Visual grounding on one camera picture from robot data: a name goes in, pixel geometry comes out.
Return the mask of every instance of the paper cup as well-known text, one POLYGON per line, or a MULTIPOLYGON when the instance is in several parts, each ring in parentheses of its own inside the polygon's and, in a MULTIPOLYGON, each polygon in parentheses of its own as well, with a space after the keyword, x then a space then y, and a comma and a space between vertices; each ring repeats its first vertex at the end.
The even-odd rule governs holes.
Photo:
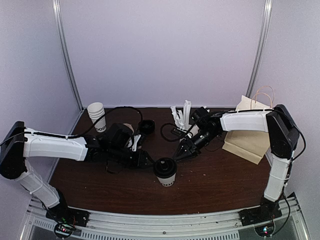
MULTIPOLYGON (((105 114, 104 105, 101 102, 91 103, 87 108, 88 114, 92 123, 95 123, 100 117, 105 114)), ((106 126, 106 118, 103 117, 100 121, 98 121, 95 125, 95 130, 98 133, 102 133, 107 129, 106 126)))
POLYGON ((153 172, 164 187, 170 187, 175 183, 177 163, 168 157, 160 158, 153 165, 153 172))
POLYGON ((102 109, 104 109, 104 105, 101 102, 91 103, 87 108, 89 114, 96 114, 102 109))
MULTIPOLYGON (((95 123, 99 118, 91 118, 92 120, 92 123, 95 123)), ((106 119, 103 117, 100 121, 98 121, 95 125, 95 130, 98 132, 98 133, 102 133, 104 132, 106 129, 107 129, 107 126, 106 126, 106 119)))

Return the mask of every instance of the wooden table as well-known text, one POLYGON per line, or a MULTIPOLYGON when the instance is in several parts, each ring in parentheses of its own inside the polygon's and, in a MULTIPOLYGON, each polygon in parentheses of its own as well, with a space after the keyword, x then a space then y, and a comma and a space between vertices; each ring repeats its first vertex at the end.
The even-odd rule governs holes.
MULTIPOLYGON (((178 143, 160 136, 160 126, 173 122, 169 108, 142 108, 144 119, 155 121, 155 133, 143 144, 154 160, 172 157, 178 143)), ((135 128, 140 120, 131 109, 116 110, 107 116, 107 125, 130 123, 135 128)), ((92 124, 87 111, 80 118, 74 134, 92 124)), ((216 138, 208 152, 178 163, 173 186, 163 187, 153 170, 123 169, 119 174, 106 172, 104 163, 76 162, 61 159, 50 184, 60 189, 69 206, 95 211, 173 215, 212 213, 256 206, 266 188, 270 165, 263 158, 255 165, 221 149, 216 138)))

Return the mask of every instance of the wall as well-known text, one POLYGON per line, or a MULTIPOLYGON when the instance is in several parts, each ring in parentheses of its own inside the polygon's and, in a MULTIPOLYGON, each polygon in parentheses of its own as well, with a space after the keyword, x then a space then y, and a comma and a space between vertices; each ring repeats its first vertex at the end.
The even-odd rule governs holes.
POLYGON ((65 0, 84 106, 234 107, 246 94, 264 0, 65 0))
POLYGON ((320 219, 320 2, 274 1, 270 30, 256 89, 270 85, 276 103, 285 104, 307 141, 293 166, 287 192, 295 191, 311 239, 319 239, 320 219))
MULTIPOLYGON (((51 0, 0 0, 0 139, 15 121, 68 133, 79 115, 65 70, 51 0)), ((52 159, 31 159, 44 180, 52 159)), ((0 176, 0 239, 16 240, 30 195, 0 176)))

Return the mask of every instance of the black cup lid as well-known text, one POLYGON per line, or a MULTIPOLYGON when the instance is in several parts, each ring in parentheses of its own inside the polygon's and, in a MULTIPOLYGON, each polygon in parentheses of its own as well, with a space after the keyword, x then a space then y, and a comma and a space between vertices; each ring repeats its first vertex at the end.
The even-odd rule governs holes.
POLYGON ((143 134, 152 134, 156 129, 155 121, 153 120, 142 120, 139 122, 139 131, 143 134))
POLYGON ((154 163, 153 171, 158 178, 167 179, 177 172, 177 163, 171 158, 163 157, 154 163))

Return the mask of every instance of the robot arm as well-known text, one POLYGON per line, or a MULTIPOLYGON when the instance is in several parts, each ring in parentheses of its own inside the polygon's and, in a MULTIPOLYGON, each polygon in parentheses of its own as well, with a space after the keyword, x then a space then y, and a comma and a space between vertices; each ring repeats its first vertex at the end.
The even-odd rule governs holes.
MULTIPOLYGON (((145 128, 146 126, 141 124, 139 129, 141 135, 151 133, 152 129, 148 129, 144 134, 145 128)), ((131 144, 132 148, 127 147, 133 133, 129 126, 114 123, 97 137, 90 135, 70 137, 25 128, 24 122, 18 121, 5 138, 9 140, 1 147, 0 174, 20 183, 30 194, 41 200, 50 211, 50 216, 54 215, 59 221, 64 219, 73 223, 74 218, 77 219, 75 216, 77 213, 68 208, 62 192, 44 182, 26 158, 53 157, 106 163, 108 160, 119 162, 121 159, 121 163, 128 167, 147 167, 147 161, 152 161, 149 154, 142 149, 133 150, 133 147, 136 148, 141 141, 131 144)), ((82 214, 79 220, 82 224, 76 221, 77 225, 85 225, 83 218, 88 219, 88 216, 82 214)))
POLYGON ((199 127, 199 132, 192 138, 184 138, 175 152, 173 159, 194 158, 216 136, 223 131, 261 131, 269 134, 272 153, 272 167, 267 187, 261 198, 260 207, 254 212, 245 209, 241 216, 242 224, 249 225, 270 220, 277 212, 278 201, 287 184, 294 150, 297 147, 299 132, 291 115, 284 105, 277 105, 273 111, 217 112, 208 114, 203 107, 191 116, 199 127))

